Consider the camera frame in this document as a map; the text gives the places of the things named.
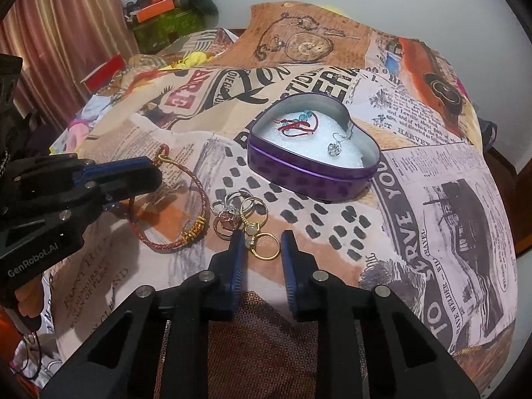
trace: braided bracelet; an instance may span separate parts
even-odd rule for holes
[[[142,241],[146,246],[153,250],[173,250],[193,242],[201,234],[207,222],[208,199],[201,182],[190,169],[170,159],[168,156],[169,153],[170,148],[166,144],[161,144],[159,150],[155,154],[155,159],[153,159],[154,165],[160,167],[163,163],[169,163],[182,170],[192,179],[192,181],[198,187],[199,196],[201,197],[201,214],[198,218],[196,218],[196,220],[191,226],[181,231],[181,234],[179,235],[176,241],[174,241],[173,243],[160,245],[148,240],[145,234],[139,229],[137,225],[137,218],[135,217],[135,213],[133,211],[133,207],[135,205],[135,197],[129,198],[129,221],[131,222],[133,232],[140,241]]]

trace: silver rivet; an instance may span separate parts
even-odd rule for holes
[[[214,273],[210,270],[200,271],[199,274],[199,279],[201,282],[210,282],[214,279]]]
[[[329,279],[329,273],[323,270],[316,270],[314,273],[312,273],[312,277],[318,282],[324,282]]]
[[[151,287],[150,285],[140,285],[136,289],[135,294],[138,297],[144,298],[150,295],[152,292],[153,292],[153,287]]]
[[[70,219],[70,216],[72,216],[72,212],[70,210],[63,210],[61,213],[59,213],[59,219],[63,221]]]
[[[392,292],[390,291],[389,287],[386,285],[377,285],[375,287],[375,294],[377,294],[379,297],[388,297],[391,293]]]

